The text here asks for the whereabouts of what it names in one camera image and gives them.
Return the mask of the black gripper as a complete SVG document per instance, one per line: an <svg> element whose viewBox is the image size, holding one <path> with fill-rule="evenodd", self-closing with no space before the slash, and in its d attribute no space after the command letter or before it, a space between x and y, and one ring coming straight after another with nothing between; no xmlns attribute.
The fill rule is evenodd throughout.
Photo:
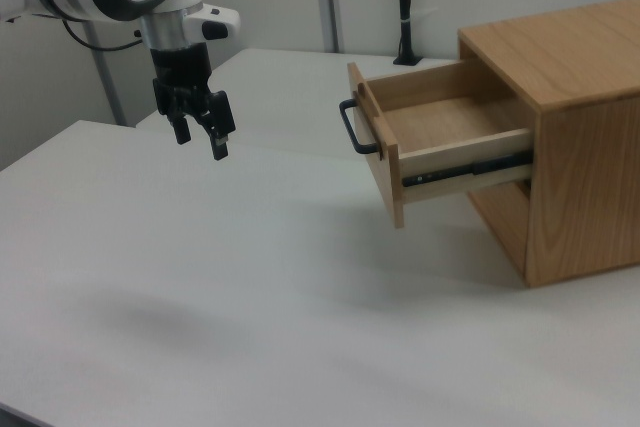
<svg viewBox="0 0 640 427"><path fill-rule="evenodd" d="M167 117L176 141L191 140L184 115L196 113L196 122L205 130L216 161L228 156L229 135L236 130L227 93L210 92L212 68L204 43L178 50L151 50L156 73L153 81L158 111Z"/></svg>

